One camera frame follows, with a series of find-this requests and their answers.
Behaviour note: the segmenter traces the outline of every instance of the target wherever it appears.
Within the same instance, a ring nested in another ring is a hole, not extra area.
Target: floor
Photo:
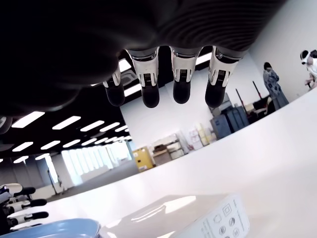
[[[92,178],[91,180],[68,189],[63,194],[54,195],[47,199],[48,202],[56,201],[65,197],[74,196],[76,194],[86,192],[97,187],[107,185],[109,183],[117,182],[119,180],[125,179],[127,177],[138,174],[138,167],[135,161],[127,161],[119,167],[113,168],[112,170],[99,175],[98,177]]]

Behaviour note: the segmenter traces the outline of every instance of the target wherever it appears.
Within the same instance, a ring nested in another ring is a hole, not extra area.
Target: light blue bowl
[[[91,219],[70,219],[12,232],[1,238],[98,238],[100,225]]]

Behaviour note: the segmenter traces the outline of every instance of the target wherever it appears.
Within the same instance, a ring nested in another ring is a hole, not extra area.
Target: white box
[[[244,238],[249,219],[238,195],[164,197],[100,230],[102,238]]]

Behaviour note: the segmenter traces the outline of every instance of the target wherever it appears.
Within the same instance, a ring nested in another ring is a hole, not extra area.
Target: robotic hand
[[[166,76],[159,61],[169,60],[159,59],[159,47],[171,48],[174,99],[185,103],[199,52],[213,46],[205,99],[215,108],[234,67],[285,2],[6,1],[0,27],[0,133],[10,117],[58,110],[92,84],[104,83],[110,103],[122,105],[118,56],[123,50],[132,58],[145,105],[153,108],[159,103],[158,81]]]
[[[16,212],[25,210],[30,207],[46,205],[47,201],[45,199],[32,200],[30,194],[34,192],[35,188],[23,188],[18,183],[9,183],[0,186],[0,235],[16,231],[11,229],[16,225],[26,223],[35,219],[46,218],[49,216],[47,212],[37,212],[11,216]]]

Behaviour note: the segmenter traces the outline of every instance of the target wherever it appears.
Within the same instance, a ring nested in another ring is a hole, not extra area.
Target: person
[[[312,90],[317,87],[317,51],[302,51],[301,61],[302,65],[306,66],[310,77],[305,80],[305,85],[308,85],[310,90]]]
[[[281,86],[277,83],[279,81],[279,77],[268,62],[264,64],[263,80],[273,100],[275,110],[277,111],[278,109],[286,106],[288,104],[288,100],[283,94]]]

